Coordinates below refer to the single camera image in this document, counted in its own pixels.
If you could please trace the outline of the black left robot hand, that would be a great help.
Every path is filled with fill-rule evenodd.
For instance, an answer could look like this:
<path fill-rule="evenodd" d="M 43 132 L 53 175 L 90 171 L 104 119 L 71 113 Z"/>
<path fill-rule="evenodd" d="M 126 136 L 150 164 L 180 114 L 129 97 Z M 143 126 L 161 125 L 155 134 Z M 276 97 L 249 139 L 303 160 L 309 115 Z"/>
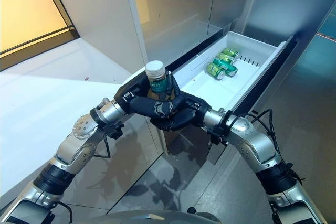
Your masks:
<path fill-rule="evenodd" d="M 171 72 L 167 74 L 168 87 L 173 90 L 175 98 L 167 101 L 158 101 L 147 97 L 150 82 L 145 71 L 122 85 L 114 100 L 126 114 L 137 113 L 150 118 L 168 118 L 183 106 L 185 98 Z"/>

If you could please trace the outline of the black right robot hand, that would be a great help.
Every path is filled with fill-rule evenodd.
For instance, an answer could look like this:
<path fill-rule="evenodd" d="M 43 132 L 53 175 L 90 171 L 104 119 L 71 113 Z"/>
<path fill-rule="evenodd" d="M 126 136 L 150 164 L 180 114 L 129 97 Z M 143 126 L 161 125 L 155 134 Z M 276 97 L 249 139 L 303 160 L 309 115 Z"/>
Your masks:
<path fill-rule="evenodd" d="M 189 124 L 204 126 L 205 114 L 212 107 L 205 100 L 183 91 L 182 97 L 184 102 L 173 115 L 164 119 L 150 119 L 150 122 L 164 131 L 177 131 Z"/>

